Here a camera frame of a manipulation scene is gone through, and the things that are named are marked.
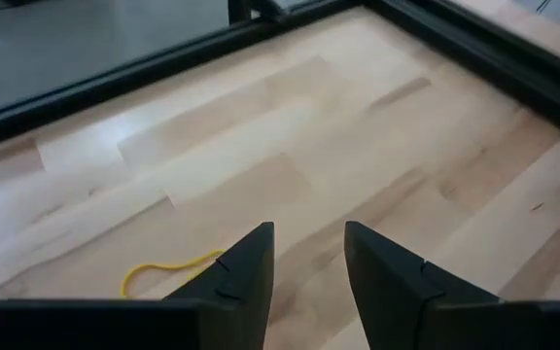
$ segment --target hardwood plank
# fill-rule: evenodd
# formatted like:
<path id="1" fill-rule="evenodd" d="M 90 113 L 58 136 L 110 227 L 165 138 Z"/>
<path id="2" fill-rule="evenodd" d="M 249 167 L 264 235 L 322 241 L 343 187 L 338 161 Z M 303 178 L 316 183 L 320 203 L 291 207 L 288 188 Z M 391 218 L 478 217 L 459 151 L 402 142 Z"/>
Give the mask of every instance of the hardwood plank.
<path id="1" fill-rule="evenodd" d="M 152 181 L 163 184 L 175 204 L 195 198 L 282 153 L 296 134 L 319 117 L 307 101 L 272 110 L 172 159 L 153 171 Z"/>
<path id="2" fill-rule="evenodd" d="M 459 228 L 434 263 L 497 293 L 560 228 L 560 142 Z"/>
<path id="3" fill-rule="evenodd" d="M 64 171 L 122 160 L 123 139 L 284 69 L 269 42 L 139 88 L 35 131 L 45 167 Z"/>
<path id="4" fill-rule="evenodd" d="M 479 112 L 486 104 L 472 89 L 460 94 L 446 88 L 421 87 L 391 104 L 371 104 L 351 124 L 298 143 L 289 154 L 315 187 L 329 189 L 352 178 L 377 181 L 374 177 L 381 172 L 406 171 L 420 164 L 431 172 L 468 152 L 469 146 L 479 150 L 481 138 L 491 137 L 490 133 L 496 132 L 493 130 L 515 124 L 503 127 L 497 122 L 511 119 L 509 113 L 516 105 L 510 100 L 492 114 Z M 440 101 L 444 99 L 452 102 L 443 105 Z M 478 122 L 476 114 L 483 117 Z M 402 157 L 398 150 L 403 150 Z"/>
<path id="5" fill-rule="evenodd" d="M 481 159 L 527 118 L 519 113 L 515 101 L 491 88 L 466 88 L 457 93 L 459 102 L 449 113 L 458 118 L 453 119 L 447 129 L 432 136 L 436 139 L 427 149 L 430 157 L 425 157 L 422 164 L 425 171 L 438 179 L 454 173 L 460 164 Z"/>
<path id="6" fill-rule="evenodd" d="M 330 40 L 344 45 L 330 45 Z M 274 45 L 279 54 L 292 61 L 320 55 L 341 66 L 347 59 L 355 59 L 352 57 L 355 53 L 384 51 L 389 59 L 397 60 L 422 47 L 421 43 L 364 8 L 292 31 L 275 40 Z"/>
<path id="7" fill-rule="evenodd" d="M 433 183 L 426 182 L 371 228 L 429 260 L 467 218 Z"/>
<path id="8" fill-rule="evenodd" d="M 304 283 L 327 268 L 333 259 L 342 256 L 345 222 L 357 220 L 375 227 L 388 212 L 417 191 L 424 180 L 423 174 L 419 171 L 409 171 L 390 186 L 375 193 L 324 227 L 307 234 L 301 233 L 297 237 L 299 241 L 292 243 L 288 249 L 283 250 L 280 247 L 277 250 L 275 264 L 270 322 L 280 318 L 279 315 L 286 312 L 287 302 L 295 297 Z M 285 238 L 283 240 L 286 241 L 285 236 L 290 233 L 295 234 L 295 232 L 286 232 L 283 234 L 283 238 Z"/>
<path id="9" fill-rule="evenodd" d="M 232 126 L 277 109 L 293 97 L 330 94 L 341 85 L 342 80 L 330 65 L 314 57 L 136 133 L 121 141 L 119 148 L 127 164 L 150 167 Z"/>
<path id="10" fill-rule="evenodd" d="M 308 187 L 286 157 L 270 157 L 201 197 L 176 207 L 165 199 L 55 262 L 28 271 L 18 278 L 23 295 L 117 298 L 120 281 L 135 265 L 186 262 L 209 249 L 227 248 L 278 208 L 307 194 Z M 139 295 L 172 274 L 147 271 L 130 293 Z"/>
<path id="11" fill-rule="evenodd" d="M 445 61 L 425 74 L 432 84 L 450 89 L 461 96 L 468 90 L 488 90 L 488 86 L 473 72 L 451 61 Z"/>
<path id="12" fill-rule="evenodd" d="M 129 180 L 123 164 L 39 172 L 0 184 L 0 240 Z"/>
<path id="13" fill-rule="evenodd" d="M 344 256 L 336 256 L 270 315 L 265 349 L 319 349 L 347 327 L 358 309 L 351 294 Z"/>
<path id="14" fill-rule="evenodd" d="M 389 78 L 379 80 L 384 83 L 376 85 L 365 84 L 364 80 L 349 80 L 345 86 L 347 89 L 345 93 L 334 100 L 327 99 L 318 104 L 319 110 L 325 116 L 325 122 L 314 121 L 308 124 L 292 141 L 287 152 L 294 155 L 298 162 L 307 162 L 309 161 L 306 160 L 308 156 L 318 154 L 319 148 L 325 149 L 330 144 L 332 144 L 331 147 L 339 150 L 353 151 L 348 147 L 351 142 L 365 144 L 370 142 L 369 137 L 374 137 L 365 135 L 366 137 L 363 137 L 362 140 L 352 137 L 360 132 L 359 130 L 372 126 L 368 123 L 374 123 L 362 122 L 362 120 L 378 116 L 381 109 L 403 101 L 404 98 L 420 92 L 430 84 L 428 80 L 415 72 L 394 75 L 394 78 Z M 309 169 L 314 164 L 316 162 L 308 162 L 303 167 Z"/>
<path id="15" fill-rule="evenodd" d="M 165 198 L 156 183 L 133 181 L 84 205 L 57 211 L 0 241 L 0 285 L 27 268 L 71 251 Z"/>
<path id="16" fill-rule="evenodd" d="M 437 182 L 446 198 L 479 211 L 560 138 L 557 129 L 527 111 L 518 117 L 522 120 L 512 132 L 440 170 Z"/>
<path id="17" fill-rule="evenodd" d="M 0 184 L 44 171 L 36 143 L 19 140 L 0 148 Z"/>

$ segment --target wood grain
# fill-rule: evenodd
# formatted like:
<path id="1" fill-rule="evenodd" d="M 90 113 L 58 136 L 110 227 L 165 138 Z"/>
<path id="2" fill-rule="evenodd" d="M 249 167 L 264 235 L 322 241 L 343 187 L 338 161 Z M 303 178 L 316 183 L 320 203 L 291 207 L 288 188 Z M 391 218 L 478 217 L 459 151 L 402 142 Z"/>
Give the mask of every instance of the wood grain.
<path id="1" fill-rule="evenodd" d="M 508 0 L 457 0 L 560 54 Z M 0 144 L 0 298 L 117 298 L 276 227 L 266 349 L 367 349 L 343 226 L 560 298 L 560 130 L 358 8 Z M 190 271 L 148 271 L 162 298 Z"/>

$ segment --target yellow wire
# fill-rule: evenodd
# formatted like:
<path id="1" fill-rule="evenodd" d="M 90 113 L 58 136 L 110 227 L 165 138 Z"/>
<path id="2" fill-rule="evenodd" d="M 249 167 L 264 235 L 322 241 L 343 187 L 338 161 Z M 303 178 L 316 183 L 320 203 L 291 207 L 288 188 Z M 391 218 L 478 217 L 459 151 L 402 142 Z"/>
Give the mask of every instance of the yellow wire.
<path id="1" fill-rule="evenodd" d="M 122 282 L 121 282 L 121 296 L 123 298 L 129 298 L 129 295 L 126 292 L 126 287 L 130 283 L 133 276 L 138 274 L 142 270 L 145 270 L 147 268 L 156 268 L 156 269 L 169 270 L 169 271 L 179 271 L 179 270 L 183 270 L 183 269 L 186 269 L 186 268 L 198 266 L 201 263 L 204 263 L 211 258 L 219 257 L 223 253 L 224 253 L 223 250 L 214 250 L 213 252 L 211 252 L 211 253 L 209 253 L 205 256 L 202 256 L 200 258 L 196 258 L 196 259 L 194 259 L 190 262 L 186 262 L 186 263 L 183 263 L 183 264 L 176 264 L 176 265 L 170 265 L 170 264 L 164 264 L 164 263 L 142 263 L 142 264 L 139 264 L 139 265 L 131 268 L 128 271 L 128 273 L 125 275 L 124 279 L 122 280 Z M 192 276 L 190 276 L 188 278 L 188 281 L 193 279 L 198 274 L 200 274 L 203 270 L 204 269 L 201 269 L 197 273 L 194 273 Z"/>

